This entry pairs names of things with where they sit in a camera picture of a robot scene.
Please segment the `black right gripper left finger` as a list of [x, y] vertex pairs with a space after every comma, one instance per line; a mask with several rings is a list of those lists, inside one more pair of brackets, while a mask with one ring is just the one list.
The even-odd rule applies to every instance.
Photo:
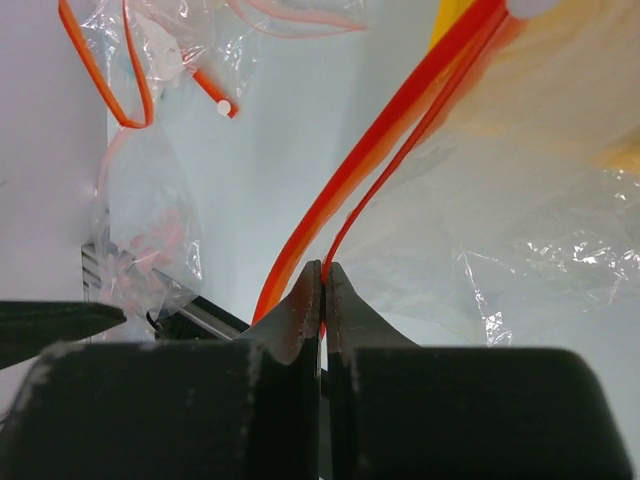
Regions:
[[2, 429], [2, 477], [317, 478], [320, 270], [233, 340], [46, 348]]

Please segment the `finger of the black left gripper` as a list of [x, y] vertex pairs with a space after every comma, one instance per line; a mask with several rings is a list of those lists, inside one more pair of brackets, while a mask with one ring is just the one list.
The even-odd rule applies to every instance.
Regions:
[[37, 356], [45, 347], [97, 335], [123, 324], [122, 310], [101, 303], [1, 302], [1, 368]]

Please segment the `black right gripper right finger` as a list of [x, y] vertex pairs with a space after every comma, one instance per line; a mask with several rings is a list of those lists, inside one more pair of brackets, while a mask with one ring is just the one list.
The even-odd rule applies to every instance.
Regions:
[[323, 274], [337, 479], [630, 479], [604, 390], [556, 348], [422, 347]]

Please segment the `clear orange-zipper zip bag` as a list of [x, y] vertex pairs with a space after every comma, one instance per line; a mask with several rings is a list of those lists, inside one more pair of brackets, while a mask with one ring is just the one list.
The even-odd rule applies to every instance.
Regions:
[[304, 262], [386, 318], [487, 346], [639, 333], [639, 170], [440, 134], [509, 1], [446, 1], [437, 37], [284, 244], [262, 319]]

